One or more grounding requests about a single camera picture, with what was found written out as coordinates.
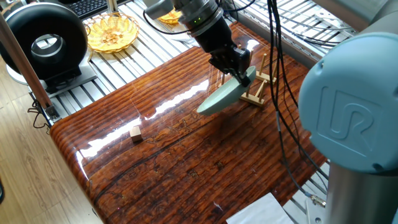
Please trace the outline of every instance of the woven basket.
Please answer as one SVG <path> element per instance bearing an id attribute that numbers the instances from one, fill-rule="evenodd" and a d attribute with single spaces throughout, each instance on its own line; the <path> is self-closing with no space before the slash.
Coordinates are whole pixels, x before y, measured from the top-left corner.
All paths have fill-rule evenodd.
<path id="1" fill-rule="evenodd" d="M 100 15 L 86 24 L 88 46 L 96 52 L 113 53 L 128 48 L 137 38 L 138 22 L 121 12 Z"/>
<path id="2" fill-rule="evenodd" d="M 158 18 L 158 20 L 160 22 L 164 22 L 166 24 L 176 25 L 176 24 L 178 24 L 178 19 L 180 18 L 181 14 L 182 14 L 181 12 L 176 12 L 173 9 L 171 12 L 169 12 L 166 15 Z"/>

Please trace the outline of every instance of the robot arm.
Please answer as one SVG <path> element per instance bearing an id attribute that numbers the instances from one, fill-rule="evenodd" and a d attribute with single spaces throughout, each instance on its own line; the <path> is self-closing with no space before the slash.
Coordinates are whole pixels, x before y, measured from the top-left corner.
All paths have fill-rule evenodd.
<path id="1" fill-rule="evenodd" d="M 250 84 L 246 69 L 250 66 L 250 51 L 239 49 L 232 41 L 231 29 L 223 19 L 223 10 L 215 0 L 146 0 L 146 13 L 152 19 L 170 12 L 181 11 L 179 22 L 196 39 L 202 49 L 211 54 L 209 62 L 234 76 L 242 86 Z"/>

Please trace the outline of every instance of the cylindrical robot base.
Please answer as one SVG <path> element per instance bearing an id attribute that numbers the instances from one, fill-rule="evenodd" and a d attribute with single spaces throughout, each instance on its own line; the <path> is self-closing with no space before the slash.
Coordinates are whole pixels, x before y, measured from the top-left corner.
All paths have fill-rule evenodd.
<path id="1" fill-rule="evenodd" d="M 355 172 L 330 164 L 326 224 L 391 224 L 398 177 Z"/>

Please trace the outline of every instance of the ur robot logo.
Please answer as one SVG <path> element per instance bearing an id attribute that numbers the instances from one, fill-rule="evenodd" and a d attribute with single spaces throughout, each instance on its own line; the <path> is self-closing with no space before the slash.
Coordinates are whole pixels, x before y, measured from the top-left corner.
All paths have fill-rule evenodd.
<path id="1" fill-rule="evenodd" d="M 324 87 L 317 130 L 324 138 L 366 157 L 373 149 L 381 113 L 375 102 Z"/>

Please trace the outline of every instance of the wooden floor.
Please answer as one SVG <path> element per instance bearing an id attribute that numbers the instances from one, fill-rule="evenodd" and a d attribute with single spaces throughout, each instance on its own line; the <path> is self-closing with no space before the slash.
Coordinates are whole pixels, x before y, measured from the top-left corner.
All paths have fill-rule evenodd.
<path id="1" fill-rule="evenodd" d="M 46 129 L 33 128 L 31 105 L 27 87 L 9 77 L 0 58 L 0 223 L 102 223 Z"/>

